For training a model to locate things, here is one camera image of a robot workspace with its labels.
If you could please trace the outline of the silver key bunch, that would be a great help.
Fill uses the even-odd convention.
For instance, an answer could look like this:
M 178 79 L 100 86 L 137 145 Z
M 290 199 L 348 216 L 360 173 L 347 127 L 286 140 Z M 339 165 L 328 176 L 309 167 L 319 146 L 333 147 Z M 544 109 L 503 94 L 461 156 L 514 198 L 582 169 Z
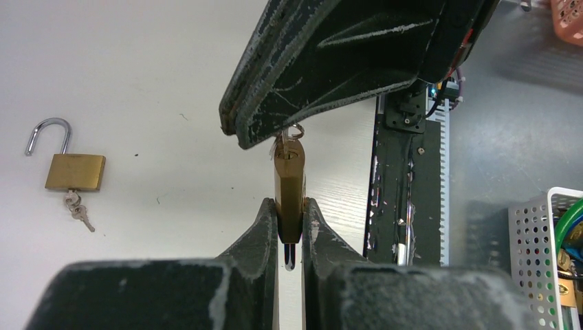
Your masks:
M 83 205 L 81 196 L 75 190 L 68 190 L 63 201 L 73 219 L 81 221 L 90 232 L 96 231 L 87 216 L 87 207 Z

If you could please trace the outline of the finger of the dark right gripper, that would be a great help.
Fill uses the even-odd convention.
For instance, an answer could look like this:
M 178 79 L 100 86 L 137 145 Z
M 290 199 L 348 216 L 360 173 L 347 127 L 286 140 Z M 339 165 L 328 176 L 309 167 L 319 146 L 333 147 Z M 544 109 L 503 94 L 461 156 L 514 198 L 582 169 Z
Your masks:
M 219 104 L 221 130 L 235 135 L 239 103 L 256 84 L 263 85 L 265 70 L 283 74 L 296 57 L 296 43 L 284 41 L 296 17 L 295 1 L 268 1 Z
M 305 118 L 411 86 L 442 1 L 295 1 L 283 40 L 296 57 L 239 103 L 236 136 L 250 149 Z

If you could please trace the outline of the large brass padlock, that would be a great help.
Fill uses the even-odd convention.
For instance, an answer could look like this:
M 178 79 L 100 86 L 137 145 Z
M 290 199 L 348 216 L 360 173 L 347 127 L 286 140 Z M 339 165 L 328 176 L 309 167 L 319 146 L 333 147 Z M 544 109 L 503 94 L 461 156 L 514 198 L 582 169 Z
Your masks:
M 64 136 L 60 152 L 53 155 L 45 188 L 48 190 L 99 191 L 105 172 L 106 157 L 69 153 L 68 146 L 72 136 L 72 127 L 62 118 L 47 118 L 40 121 L 32 130 L 24 155 L 33 154 L 41 131 L 51 125 L 63 128 Z

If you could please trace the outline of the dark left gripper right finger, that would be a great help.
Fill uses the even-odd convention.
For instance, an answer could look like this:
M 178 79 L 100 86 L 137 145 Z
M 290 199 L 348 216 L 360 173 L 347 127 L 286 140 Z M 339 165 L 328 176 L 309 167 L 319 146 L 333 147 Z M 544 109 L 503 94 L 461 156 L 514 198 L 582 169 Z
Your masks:
M 535 329 L 526 297 L 497 269 L 372 263 L 305 200 L 305 329 Z

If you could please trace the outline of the small keys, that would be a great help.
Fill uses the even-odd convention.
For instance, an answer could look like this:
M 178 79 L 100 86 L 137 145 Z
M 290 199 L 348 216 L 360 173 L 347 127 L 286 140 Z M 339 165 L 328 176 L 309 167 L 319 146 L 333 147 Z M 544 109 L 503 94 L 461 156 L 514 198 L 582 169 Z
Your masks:
M 282 146 L 284 154 L 286 154 L 289 152 L 289 147 L 287 146 L 288 141 L 298 141 L 305 135 L 305 129 L 301 124 L 299 123 L 292 124 L 291 128 L 297 130 L 297 134 L 291 134 L 289 132 L 289 128 L 286 128 L 278 132 L 274 136 L 275 139 L 269 152 L 269 155 L 272 160 L 276 157 L 276 150 L 279 146 Z

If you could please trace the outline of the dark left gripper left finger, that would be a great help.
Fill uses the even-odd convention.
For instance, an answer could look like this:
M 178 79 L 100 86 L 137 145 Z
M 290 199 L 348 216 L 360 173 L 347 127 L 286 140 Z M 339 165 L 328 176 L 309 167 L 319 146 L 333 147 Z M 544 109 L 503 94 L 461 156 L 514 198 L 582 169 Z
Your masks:
M 277 329 L 273 199 L 214 258 L 72 263 L 52 279 L 28 329 Z

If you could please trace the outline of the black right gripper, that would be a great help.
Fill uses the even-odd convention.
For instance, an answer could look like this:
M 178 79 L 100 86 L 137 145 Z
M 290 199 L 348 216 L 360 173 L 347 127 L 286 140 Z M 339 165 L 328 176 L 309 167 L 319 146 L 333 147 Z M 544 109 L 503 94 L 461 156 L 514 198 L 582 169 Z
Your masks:
M 498 4 L 495 0 L 444 1 L 418 79 L 437 83 L 449 77 L 468 58 Z

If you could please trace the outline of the small brass padlock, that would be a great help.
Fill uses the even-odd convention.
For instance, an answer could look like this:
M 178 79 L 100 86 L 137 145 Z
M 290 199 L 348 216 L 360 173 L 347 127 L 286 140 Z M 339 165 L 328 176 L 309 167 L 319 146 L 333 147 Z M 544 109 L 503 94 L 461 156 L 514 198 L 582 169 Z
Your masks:
M 275 205 L 278 236 L 284 245 L 286 270 L 296 266 L 296 244 L 303 232 L 305 200 L 305 151 L 298 140 L 274 144 Z

